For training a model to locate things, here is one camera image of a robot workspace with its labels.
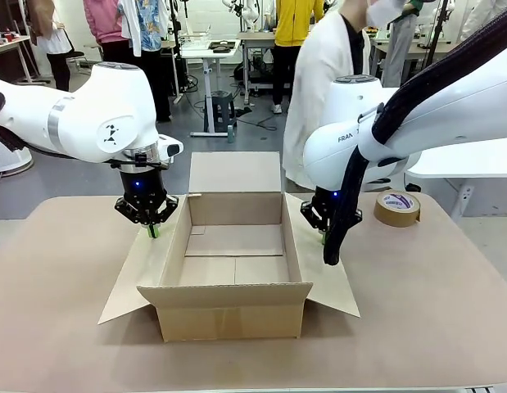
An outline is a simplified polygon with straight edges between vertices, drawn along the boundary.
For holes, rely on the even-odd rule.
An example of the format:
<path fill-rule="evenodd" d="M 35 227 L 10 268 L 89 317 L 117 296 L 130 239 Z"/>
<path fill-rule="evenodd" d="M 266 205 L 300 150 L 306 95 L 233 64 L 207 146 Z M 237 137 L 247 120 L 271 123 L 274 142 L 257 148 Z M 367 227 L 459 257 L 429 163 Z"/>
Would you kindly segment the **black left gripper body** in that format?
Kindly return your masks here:
<path fill-rule="evenodd" d="M 120 172 L 120 177 L 124 188 L 122 197 L 137 210 L 146 211 L 152 223 L 167 196 L 161 171 L 151 168 L 140 173 Z"/>

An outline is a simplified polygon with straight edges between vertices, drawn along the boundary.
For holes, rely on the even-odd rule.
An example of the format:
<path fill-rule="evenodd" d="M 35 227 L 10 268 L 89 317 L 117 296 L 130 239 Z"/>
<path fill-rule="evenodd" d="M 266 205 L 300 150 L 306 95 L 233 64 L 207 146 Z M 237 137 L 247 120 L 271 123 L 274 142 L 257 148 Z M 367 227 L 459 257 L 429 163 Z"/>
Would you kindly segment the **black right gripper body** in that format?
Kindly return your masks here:
<path fill-rule="evenodd" d="M 340 191 L 330 191 L 321 187 L 315 188 L 315 194 L 312 197 L 312 210 L 317 219 L 318 228 L 328 228 L 340 197 Z"/>

